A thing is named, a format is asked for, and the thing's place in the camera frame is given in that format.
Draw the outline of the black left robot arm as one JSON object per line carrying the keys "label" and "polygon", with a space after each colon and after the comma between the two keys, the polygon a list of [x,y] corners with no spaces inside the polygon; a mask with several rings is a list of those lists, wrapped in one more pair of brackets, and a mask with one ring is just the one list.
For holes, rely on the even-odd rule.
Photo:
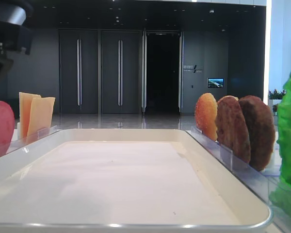
{"label": "black left robot arm", "polygon": [[31,53],[33,33],[23,23],[32,14],[33,7],[26,0],[0,0],[0,79],[14,63],[7,51]]}

